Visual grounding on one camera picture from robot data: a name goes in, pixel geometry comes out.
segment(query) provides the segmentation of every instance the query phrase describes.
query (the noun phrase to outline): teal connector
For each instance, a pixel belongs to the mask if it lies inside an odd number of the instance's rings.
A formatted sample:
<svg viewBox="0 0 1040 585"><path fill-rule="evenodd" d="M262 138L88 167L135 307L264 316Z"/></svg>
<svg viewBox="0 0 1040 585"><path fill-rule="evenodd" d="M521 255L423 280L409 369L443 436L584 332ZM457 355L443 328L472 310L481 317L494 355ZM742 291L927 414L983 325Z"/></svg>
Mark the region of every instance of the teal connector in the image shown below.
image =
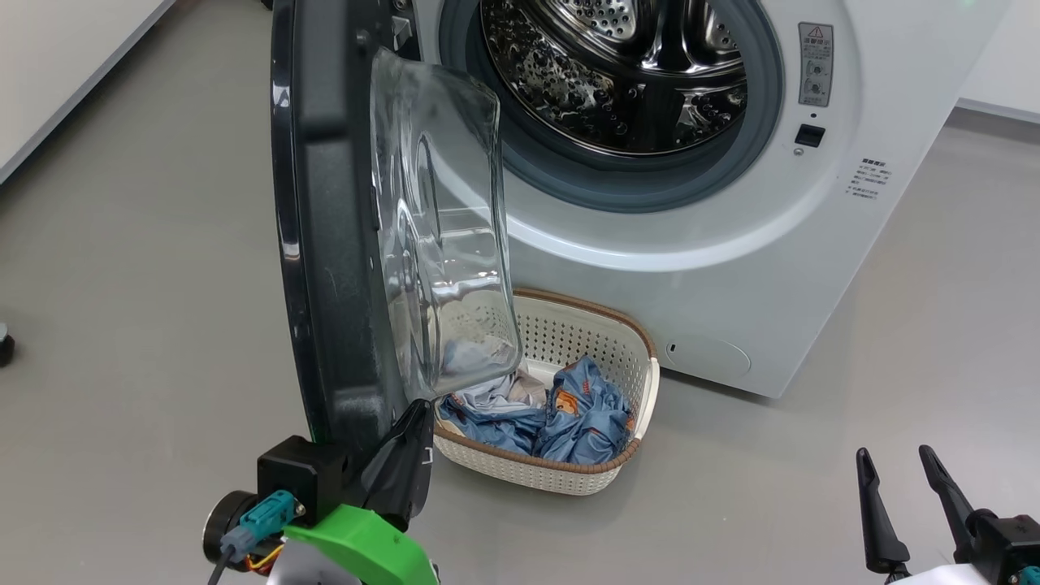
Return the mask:
<svg viewBox="0 0 1040 585"><path fill-rule="evenodd" d="M258 542L282 532L295 517L296 499L280 489L242 514L238 526L220 537L220 553L233 549L230 560L237 563L252 553Z"/></svg>
<svg viewBox="0 0 1040 585"><path fill-rule="evenodd" d="M1023 568L1018 582L1020 585L1040 585L1040 567L1028 566Z"/></svg>

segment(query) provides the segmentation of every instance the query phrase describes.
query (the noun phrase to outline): warning label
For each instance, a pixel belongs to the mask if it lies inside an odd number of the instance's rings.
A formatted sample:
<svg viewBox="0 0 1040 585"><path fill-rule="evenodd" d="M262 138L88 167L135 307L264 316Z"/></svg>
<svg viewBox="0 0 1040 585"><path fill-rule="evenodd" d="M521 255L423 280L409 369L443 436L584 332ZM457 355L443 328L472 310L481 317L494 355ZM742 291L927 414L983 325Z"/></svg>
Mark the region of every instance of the warning label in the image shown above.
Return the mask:
<svg viewBox="0 0 1040 585"><path fill-rule="evenodd" d="M802 46L802 83L798 103L827 107L831 103L834 67L834 27L829 24L799 23Z"/></svg>
<svg viewBox="0 0 1040 585"><path fill-rule="evenodd" d="M892 172L887 169L888 163L884 160L874 158L863 158L853 176L846 185L846 195L861 197L863 199L878 199L881 187L888 184L892 178Z"/></svg>

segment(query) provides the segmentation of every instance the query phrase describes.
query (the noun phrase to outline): white plastic basket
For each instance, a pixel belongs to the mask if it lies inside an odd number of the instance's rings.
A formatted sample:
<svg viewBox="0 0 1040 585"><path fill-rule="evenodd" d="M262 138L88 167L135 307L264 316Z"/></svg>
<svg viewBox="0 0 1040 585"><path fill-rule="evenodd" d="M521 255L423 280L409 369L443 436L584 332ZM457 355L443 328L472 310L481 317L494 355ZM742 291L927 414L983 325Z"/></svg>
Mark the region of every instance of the white plastic basket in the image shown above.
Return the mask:
<svg viewBox="0 0 1040 585"><path fill-rule="evenodd" d="M514 292L514 307L530 374L549 386L562 367L581 356L592 357L634 411L629 443L618 457L598 465L519 455L440 426L434 444L451 461L500 480L570 495L596 493L609 485L635 454L650 424L660 381L653 341L629 317L562 295L518 289ZM499 319L484 312L477 310L477 319Z"/></svg>

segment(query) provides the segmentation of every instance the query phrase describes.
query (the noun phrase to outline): white wall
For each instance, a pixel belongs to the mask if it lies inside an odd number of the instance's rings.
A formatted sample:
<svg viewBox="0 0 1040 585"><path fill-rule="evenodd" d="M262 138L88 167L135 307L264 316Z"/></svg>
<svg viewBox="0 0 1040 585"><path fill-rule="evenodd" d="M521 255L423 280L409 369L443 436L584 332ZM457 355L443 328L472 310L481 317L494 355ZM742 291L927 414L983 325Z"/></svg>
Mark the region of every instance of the white wall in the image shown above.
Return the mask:
<svg viewBox="0 0 1040 585"><path fill-rule="evenodd" d="M1040 0L1012 2L957 105L1040 123Z"/></svg>
<svg viewBox="0 0 1040 585"><path fill-rule="evenodd" d="M172 3L0 2L0 182Z"/></svg>

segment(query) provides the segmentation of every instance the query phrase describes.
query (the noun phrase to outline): gray floor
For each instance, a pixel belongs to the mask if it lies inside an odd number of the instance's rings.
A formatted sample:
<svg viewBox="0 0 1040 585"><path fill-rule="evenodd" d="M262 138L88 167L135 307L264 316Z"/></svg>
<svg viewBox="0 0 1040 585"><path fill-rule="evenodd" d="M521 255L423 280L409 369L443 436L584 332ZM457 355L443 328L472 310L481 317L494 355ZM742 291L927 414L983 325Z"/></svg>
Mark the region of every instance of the gray floor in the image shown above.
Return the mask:
<svg viewBox="0 0 1040 585"><path fill-rule="evenodd" d="M0 190L0 570L202 583L203 522L306 433L267 134L269 15L181 2ZM912 570L952 542L916 447L979 506L1040 516L1040 131L955 113L779 401L666 380L604 492L435 468L414 535L446 583L880 584L867 446ZM230 576L228 583L260 578Z"/></svg>

